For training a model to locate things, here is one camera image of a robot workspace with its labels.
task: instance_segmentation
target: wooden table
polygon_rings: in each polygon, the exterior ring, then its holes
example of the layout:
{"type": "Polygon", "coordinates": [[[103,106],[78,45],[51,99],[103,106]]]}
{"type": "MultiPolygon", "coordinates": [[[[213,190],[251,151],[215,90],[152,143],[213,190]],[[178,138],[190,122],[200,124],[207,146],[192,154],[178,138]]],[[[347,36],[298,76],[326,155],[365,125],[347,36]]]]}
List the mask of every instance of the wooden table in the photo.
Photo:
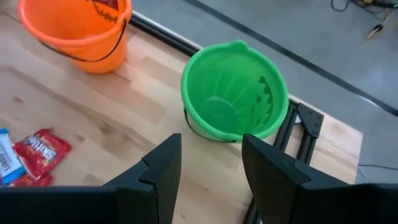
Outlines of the wooden table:
{"type": "MultiPolygon", "coordinates": [[[[180,77],[187,56],[129,27],[129,53],[120,69],[87,75],[31,37],[15,5],[0,3],[0,126],[9,128],[13,141],[52,127],[73,145],[51,172],[55,185],[102,185],[172,133],[182,133],[174,223],[242,222],[252,196],[240,144],[206,141],[183,118],[180,77]]],[[[294,128],[287,146],[292,156],[301,134],[294,128]]],[[[325,114],[311,165],[353,183],[362,138],[325,114]]]]}

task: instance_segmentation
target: candy wrapper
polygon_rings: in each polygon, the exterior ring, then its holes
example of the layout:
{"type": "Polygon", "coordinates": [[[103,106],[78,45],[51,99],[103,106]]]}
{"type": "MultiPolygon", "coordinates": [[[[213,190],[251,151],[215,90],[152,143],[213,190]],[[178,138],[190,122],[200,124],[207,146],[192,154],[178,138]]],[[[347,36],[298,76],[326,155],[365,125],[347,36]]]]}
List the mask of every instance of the candy wrapper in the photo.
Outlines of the candy wrapper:
{"type": "Polygon", "coordinates": [[[36,180],[53,169],[70,149],[69,143],[49,129],[41,129],[14,145],[27,172],[36,180]]]}
{"type": "Polygon", "coordinates": [[[12,150],[12,142],[6,128],[0,129],[0,175],[1,183],[7,185],[26,173],[24,166],[12,150]]]}
{"type": "Polygon", "coordinates": [[[44,174],[35,180],[29,174],[24,174],[9,184],[10,187],[48,187],[51,186],[52,177],[44,174]]]}

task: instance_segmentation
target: green bucket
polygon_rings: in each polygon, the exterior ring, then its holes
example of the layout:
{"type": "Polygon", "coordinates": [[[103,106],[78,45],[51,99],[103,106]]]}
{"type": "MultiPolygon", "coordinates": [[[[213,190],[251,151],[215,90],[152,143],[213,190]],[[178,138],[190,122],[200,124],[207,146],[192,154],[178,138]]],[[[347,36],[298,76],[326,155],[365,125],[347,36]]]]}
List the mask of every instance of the green bucket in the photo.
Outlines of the green bucket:
{"type": "Polygon", "coordinates": [[[289,93],[274,63],[237,40],[207,47],[187,63],[181,81],[188,125],[215,141],[270,136],[282,124],[289,93]]]}

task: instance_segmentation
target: gray floor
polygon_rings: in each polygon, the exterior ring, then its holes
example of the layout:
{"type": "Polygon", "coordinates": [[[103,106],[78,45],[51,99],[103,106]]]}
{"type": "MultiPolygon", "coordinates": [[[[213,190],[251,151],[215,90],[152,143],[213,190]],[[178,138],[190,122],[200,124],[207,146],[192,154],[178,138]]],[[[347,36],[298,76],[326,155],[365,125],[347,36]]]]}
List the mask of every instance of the gray floor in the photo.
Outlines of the gray floor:
{"type": "MultiPolygon", "coordinates": [[[[277,64],[293,95],[364,133],[360,164],[398,167],[398,117],[197,8],[195,1],[135,0],[133,6],[203,46],[245,40],[277,64]]],[[[354,5],[339,13],[331,10],[329,0],[199,1],[398,108],[398,27],[365,42],[379,21],[354,5]]],[[[335,1],[337,7],[344,6],[344,0],[335,1]]],[[[398,172],[360,166],[357,182],[369,181],[398,182],[398,172]]]]}

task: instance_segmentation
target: black metal bracket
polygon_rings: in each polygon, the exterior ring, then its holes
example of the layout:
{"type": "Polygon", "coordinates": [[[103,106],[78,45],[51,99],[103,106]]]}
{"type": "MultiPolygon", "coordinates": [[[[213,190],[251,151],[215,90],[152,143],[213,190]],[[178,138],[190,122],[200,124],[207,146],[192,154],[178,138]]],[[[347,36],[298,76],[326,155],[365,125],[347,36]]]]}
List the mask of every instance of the black metal bracket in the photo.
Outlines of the black metal bracket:
{"type": "MultiPolygon", "coordinates": [[[[324,115],[293,100],[289,101],[287,116],[279,128],[274,147],[285,152],[295,124],[301,124],[304,130],[296,158],[306,164],[311,163],[315,143],[319,137],[324,115]]],[[[261,218],[252,199],[246,213],[244,224],[259,224],[261,218]]]]}
{"type": "MultiPolygon", "coordinates": [[[[200,49],[186,40],[177,37],[167,30],[157,27],[144,18],[141,18],[137,14],[132,14],[129,21],[130,25],[137,27],[138,29],[146,32],[147,34],[159,39],[165,44],[179,50],[181,53],[192,57],[200,49]]],[[[309,164],[311,162],[312,153],[315,147],[315,142],[319,137],[319,133],[322,127],[323,115],[319,112],[303,105],[302,103],[297,103],[293,100],[289,101],[289,110],[287,116],[279,128],[277,137],[274,142],[274,147],[278,150],[285,152],[287,143],[289,141],[290,135],[292,134],[293,127],[295,124],[301,124],[304,129],[304,134],[300,143],[300,147],[297,153],[297,159],[309,164]]],[[[245,224],[259,224],[260,217],[258,211],[254,206],[252,201],[249,210],[246,214],[244,220],[245,224]]]]}

